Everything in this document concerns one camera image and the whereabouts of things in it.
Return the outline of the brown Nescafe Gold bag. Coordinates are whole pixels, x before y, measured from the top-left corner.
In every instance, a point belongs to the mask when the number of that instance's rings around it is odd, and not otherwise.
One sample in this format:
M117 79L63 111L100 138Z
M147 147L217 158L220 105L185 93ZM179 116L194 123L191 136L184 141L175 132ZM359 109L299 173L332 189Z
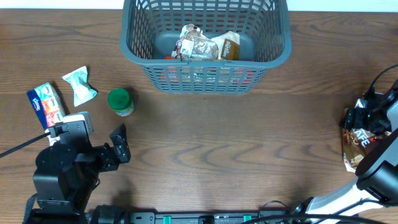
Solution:
M362 159L391 134L389 131L373 134L363 129L341 130L343 163L348 172L355 172Z

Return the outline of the spaghetti pack red yellow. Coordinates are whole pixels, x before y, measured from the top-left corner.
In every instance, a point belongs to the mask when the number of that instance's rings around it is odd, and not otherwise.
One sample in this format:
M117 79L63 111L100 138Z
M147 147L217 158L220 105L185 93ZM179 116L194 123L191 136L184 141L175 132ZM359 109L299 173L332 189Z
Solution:
M254 70L239 67L168 67L158 78L161 83L170 82L172 86L182 84L183 89L187 89L189 83L192 83L194 88L199 89L200 85L204 85L205 88L215 85L220 87L238 84L247 86L254 80L254 75Z

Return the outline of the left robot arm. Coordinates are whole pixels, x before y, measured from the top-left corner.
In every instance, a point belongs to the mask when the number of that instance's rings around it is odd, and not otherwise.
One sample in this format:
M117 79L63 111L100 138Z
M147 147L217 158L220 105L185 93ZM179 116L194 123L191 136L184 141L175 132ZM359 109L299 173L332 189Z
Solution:
M83 121L57 124L49 131L60 141L35 160L37 192L27 201L24 223L129 223L128 212L115 206L101 205L85 213L92 191L100 184L99 174L115 171L131 159L125 125L110 134L112 145L96 147Z

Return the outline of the teal white packet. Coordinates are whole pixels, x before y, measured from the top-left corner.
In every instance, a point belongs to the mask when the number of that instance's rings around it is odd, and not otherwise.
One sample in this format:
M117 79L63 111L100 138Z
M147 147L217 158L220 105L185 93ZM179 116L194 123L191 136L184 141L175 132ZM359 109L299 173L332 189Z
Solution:
M98 93L88 84L88 70L86 66L80 67L64 75L62 79L68 82L73 89L74 107L92 100Z

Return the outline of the white brown snack pouch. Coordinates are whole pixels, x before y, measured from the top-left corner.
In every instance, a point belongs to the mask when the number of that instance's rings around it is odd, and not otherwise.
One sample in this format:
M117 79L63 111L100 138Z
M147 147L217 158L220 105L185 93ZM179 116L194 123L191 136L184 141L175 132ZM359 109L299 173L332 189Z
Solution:
M174 59L239 60L240 35L227 31L208 38L194 24L183 26L171 57Z

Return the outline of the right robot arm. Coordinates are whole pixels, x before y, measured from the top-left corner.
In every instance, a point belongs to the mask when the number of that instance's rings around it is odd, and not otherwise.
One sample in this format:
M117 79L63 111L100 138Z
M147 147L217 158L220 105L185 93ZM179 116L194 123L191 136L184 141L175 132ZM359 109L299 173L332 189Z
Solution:
M292 209L300 223L334 223L315 214L352 216L382 207L397 206L397 84L384 94L371 86L356 106L345 109L340 121L342 139L352 140L364 156L355 178L338 190L310 197Z

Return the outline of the green lid jar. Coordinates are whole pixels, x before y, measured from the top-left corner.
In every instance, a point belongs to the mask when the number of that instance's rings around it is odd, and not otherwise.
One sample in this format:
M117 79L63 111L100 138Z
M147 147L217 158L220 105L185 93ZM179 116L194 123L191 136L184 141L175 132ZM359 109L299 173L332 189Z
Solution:
M134 102L129 92L123 88L109 92L108 104L119 116L128 116L134 111Z

